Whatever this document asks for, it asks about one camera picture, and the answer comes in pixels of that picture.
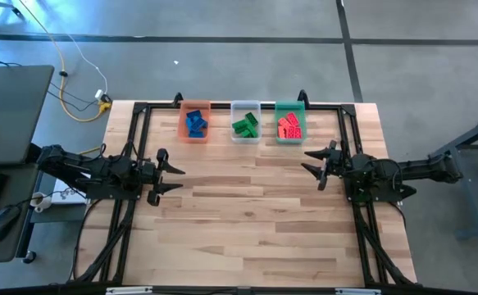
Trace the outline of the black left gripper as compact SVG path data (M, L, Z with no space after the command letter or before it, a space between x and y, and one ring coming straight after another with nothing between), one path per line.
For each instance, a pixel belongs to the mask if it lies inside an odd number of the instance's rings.
M168 162L169 154L165 148L158 149L156 159L156 162L153 162L151 158L142 157L139 157L137 160L140 182L152 186L148 191L147 202L153 207L159 206L164 193L183 187L182 184L164 183L162 173L165 171L176 175L185 174L184 171L175 168Z

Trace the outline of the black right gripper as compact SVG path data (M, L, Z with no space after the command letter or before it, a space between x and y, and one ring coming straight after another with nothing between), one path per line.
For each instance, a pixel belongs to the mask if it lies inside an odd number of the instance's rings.
M329 146L322 150L306 151L304 153L306 156L323 161L321 168L319 166L312 166L307 163L301 164L305 170L310 172L316 178L316 180L319 181L317 189L320 191L325 189L329 175L341 178L348 168L343 151L337 149L336 146L337 142L331 140Z

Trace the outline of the teal translucent plastic bin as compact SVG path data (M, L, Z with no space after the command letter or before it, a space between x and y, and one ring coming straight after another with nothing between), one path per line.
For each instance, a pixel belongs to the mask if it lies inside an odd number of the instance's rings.
M278 137L278 119L285 117L288 112L294 112L298 117L299 124L302 129L302 138L290 139L290 138L279 138ZM307 137L307 122L306 122L306 113L305 106L303 102L277 102L275 104L275 123L276 123L276 133L275 140L279 144L300 144Z

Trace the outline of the orange translucent plastic bin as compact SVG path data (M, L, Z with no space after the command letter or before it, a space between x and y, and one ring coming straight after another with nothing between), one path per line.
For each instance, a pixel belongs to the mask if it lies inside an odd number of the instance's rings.
M186 113L200 110L203 115L203 119L207 122L207 127L194 131L204 132L204 138L190 138L189 131L185 124L185 119L187 118ZM211 114L211 103L209 101L183 101L180 105L180 116L178 124L178 137L184 143L205 143L208 140L209 135L209 122Z

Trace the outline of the clear translucent plastic bin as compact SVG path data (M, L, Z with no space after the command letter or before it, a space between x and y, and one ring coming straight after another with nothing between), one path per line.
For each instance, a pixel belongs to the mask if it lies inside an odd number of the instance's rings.
M232 126L233 123L236 123L240 120L246 118L246 115L251 112L255 119L258 121L258 125L254 127L255 131L257 132L257 137L254 138L245 138L241 134L238 134L234 131ZM262 113L261 113L261 105L259 101L253 100L236 100L231 102L230 106L230 132L231 132L231 140L234 143L240 144L257 144L260 142L262 137Z

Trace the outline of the white printed paper box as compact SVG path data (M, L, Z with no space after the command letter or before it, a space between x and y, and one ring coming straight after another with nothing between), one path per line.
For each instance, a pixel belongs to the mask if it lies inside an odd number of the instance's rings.
M74 188L58 188L52 194L52 204L57 205L74 205L74 204L86 204L87 199L85 195Z

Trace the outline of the white table edge clamp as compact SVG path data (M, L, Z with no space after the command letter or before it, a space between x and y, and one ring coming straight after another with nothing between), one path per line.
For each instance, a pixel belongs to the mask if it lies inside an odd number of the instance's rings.
M107 288L105 295L148 295L153 294L153 288L149 286L113 287Z
M382 295L382 292L372 288L336 288L335 295Z

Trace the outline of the white mug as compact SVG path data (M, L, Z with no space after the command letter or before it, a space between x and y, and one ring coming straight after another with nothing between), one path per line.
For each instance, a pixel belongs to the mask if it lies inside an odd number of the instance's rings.
M52 204L51 195L46 195L41 192L34 193L30 199L30 206L34 209L35 212L41 213L44 210L48 209Z

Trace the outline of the black computer mouse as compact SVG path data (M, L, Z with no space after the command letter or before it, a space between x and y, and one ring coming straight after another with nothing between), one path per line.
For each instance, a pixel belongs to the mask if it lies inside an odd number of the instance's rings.
M0 242L8 235L20 213L21 209L15 205L8 205L0 210Z

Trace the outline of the black desk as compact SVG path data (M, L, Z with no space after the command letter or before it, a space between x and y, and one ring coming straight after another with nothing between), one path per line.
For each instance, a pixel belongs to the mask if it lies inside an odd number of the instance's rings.
M0 186L0 210L8 205L21 209L20 216L8 235L0 242L0 262L7 262L16 256L25 218L30 209L30 199L38 178L35 165L0 166L2 184Z

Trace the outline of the black pointed base bracket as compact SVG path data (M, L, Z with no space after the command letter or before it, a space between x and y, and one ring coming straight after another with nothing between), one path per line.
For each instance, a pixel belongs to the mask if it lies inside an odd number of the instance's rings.
M392 187L392 196L391 196L391 201L392 202L399 202L402 201L403 199L410 197L414 194L417 193L417 190L413 188L412 186L406 185L406 184L395 184Z

